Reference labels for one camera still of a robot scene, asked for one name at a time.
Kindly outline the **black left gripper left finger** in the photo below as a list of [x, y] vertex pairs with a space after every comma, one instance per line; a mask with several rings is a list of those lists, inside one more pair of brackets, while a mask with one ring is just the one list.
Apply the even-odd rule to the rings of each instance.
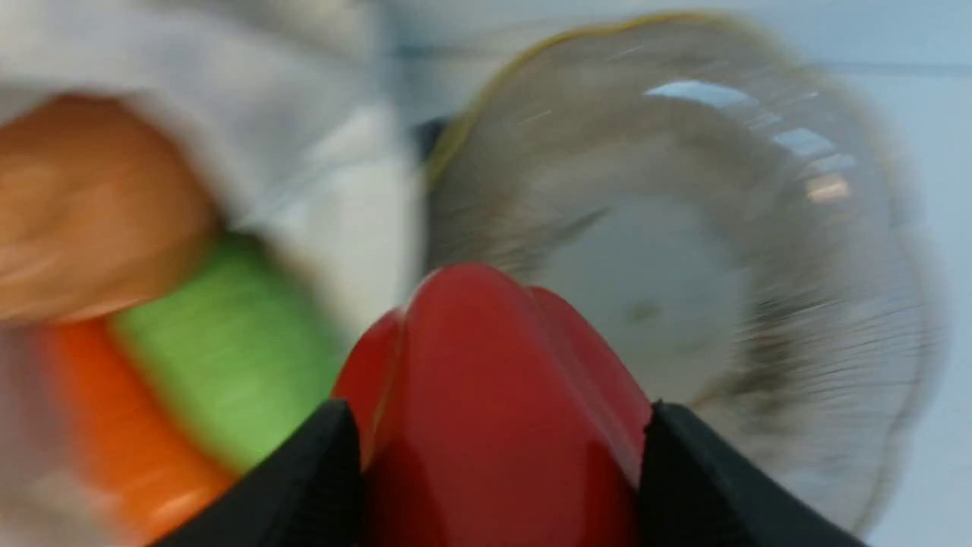
[[347, 402], [330, 399], [156, 546], [355, 546], [364, 512], [358, 427]]

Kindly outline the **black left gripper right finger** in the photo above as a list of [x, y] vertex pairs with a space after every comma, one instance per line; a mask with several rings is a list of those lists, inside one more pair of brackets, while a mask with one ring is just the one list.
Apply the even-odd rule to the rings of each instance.
[[636, 502], [643, 546], [860, 546], [680, 404], [645, 427]]

